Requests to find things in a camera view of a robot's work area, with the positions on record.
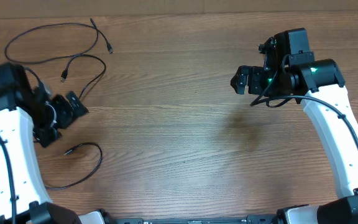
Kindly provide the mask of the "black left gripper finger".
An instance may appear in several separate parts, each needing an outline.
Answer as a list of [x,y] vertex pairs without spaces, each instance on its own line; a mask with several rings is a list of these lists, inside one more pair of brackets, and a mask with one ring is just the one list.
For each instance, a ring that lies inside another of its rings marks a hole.
[[61,136],[62,134],[53,127],[35,127],[33,129],[34,143],[39,143],[44,148],[51,145],[51,143],[59,139]]
[[80,99],[75,95],[73,91],[69,91],[66,95],[66,98],[72,108],[73,117],[79,118],[89,113],[85,105],[80,101]]

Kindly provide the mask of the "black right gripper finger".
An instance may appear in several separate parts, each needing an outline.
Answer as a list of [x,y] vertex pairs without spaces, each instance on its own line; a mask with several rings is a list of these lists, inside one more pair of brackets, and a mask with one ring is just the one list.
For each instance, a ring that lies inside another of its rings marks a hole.
[[247,65],[242,65],[237,69],[236,78],[239,82],[246,82],[248,77],[252,75],[252,67]]
[[244,95],[247,86],[247,78],[246,77],[233,77],[231,79],[231,86],[234,91],[239,95]]

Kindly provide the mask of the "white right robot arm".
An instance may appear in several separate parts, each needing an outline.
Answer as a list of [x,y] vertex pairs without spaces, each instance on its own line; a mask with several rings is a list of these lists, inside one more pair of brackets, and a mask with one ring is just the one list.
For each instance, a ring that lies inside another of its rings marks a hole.
[[337,199],[324,205],[279,209],[271,223],[358,223],[358,123],[345,79],[332,59],[316,60],[304,28],[286,30],[259,45],[261,67],[242,65],[231,78],[253,105],[278,108],[295,100],[313,123],[329,160]]

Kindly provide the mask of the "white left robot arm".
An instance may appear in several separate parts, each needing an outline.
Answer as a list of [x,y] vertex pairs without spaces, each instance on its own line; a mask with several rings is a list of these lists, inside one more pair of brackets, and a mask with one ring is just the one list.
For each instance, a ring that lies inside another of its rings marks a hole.
[[113,223],[103,209],[77,215],[55,205],[43,183],[35,143],[47,147],[88,109],[71,91],[53,96],[28,68],[0,65],[0,223]]

